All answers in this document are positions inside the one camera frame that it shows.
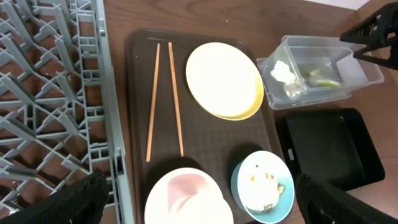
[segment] blue bowl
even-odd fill
[[[265,214],[255,214],[250,212],[244,205],[244,198],[242,195],[242,182],[247,177],[248,170],[253,167],[260,167],[273,175],[279,183],[285,186],[283,193],[279,197],[279,202],[271,211]],[[294,202],[294,183],[292,174],[287,168],[285,162],[277,155],[267,151],[257,151],[245,158],[239,163],[231,178],[231,191],[232,195],[239,205],[247,214],[253,219],[261,223],[278,223],[282,221],[289,214],[293,207]]]

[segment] white wall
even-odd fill
[[[357,10],[370,0],[304,0]]]

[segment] dish rack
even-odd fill
[[[29,151],[41,159],[26,163]],[[134,223],[103,1],[0,2],[0,178],[14,186],[0,210],[23,209],[33,185],[50,195],[104,163],[105,208]],[[48,175],[53,164],[61,178]]]

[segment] gray dish rack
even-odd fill
[[[17,198],[30,181],[54,193],[70,184],[75,173],[88,175],[97,163],[109,161],[106,208],[114,207],[116,223],[134,223],[103,1],[4,0],[0,13],[0,69],[10,63],[21,68],[0,72],[0,131],[11,134],[0,137],[0,147],[7,149],[0,151],[0,178],[18,182],[2,195],[0,209],[10,213],[22,209]],[[36,32],[28,24],[38,27]],[[82,32],[83,24],[94,27],[92,35]],[[29,57],[32,49],[40,57],[36,62]],[[85,66],[86,61],[98,65]],[[48,63],[60,69],[43,72]],[[38,91],[24,85],[29,79],[39,80]],[[102,105],[87,102],[86,89],[91,87],[101,88]],[[94,131],[90,124],[97,121],[105,123],[105,141],[90,137]],[[53,122],[61,125],[60,130],[45,131]],[[80,157],[64,150],[72,138],[86,144]],[[14,160],[33,144],[47,153],[35,169]],[[42,175],[54,157],[68,169],[56,184]]]

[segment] brown tray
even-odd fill
[[[180,157],[178,145],[167,47],[169,41],[173,43],[185,157]],[[269,118],[267,121],[271,127],[274,127],[274,123],[265,99],[263,107],[243,121],[217,118],[206,112],[194,100],[186,83],[185,65],[191,52],[207,42],[223,42],[235,46],[253,60],[252,53],[244,43],[219,37],[140,30],[133,33],[127,42],[127,89],[138,224],[144,224],[146,200],[155,183],[163,175],[179,167],[195,167],[215,179],[223,192],[224,199],[233,211],[234,223],[254,221],[234,201],[229,189],[231,175],[236,165],[248,154],[258,150],[271,151],[264,118]],[[160,43],[159,77],[152,157],[148,163],[145,162],[145,156],[158,43]]]

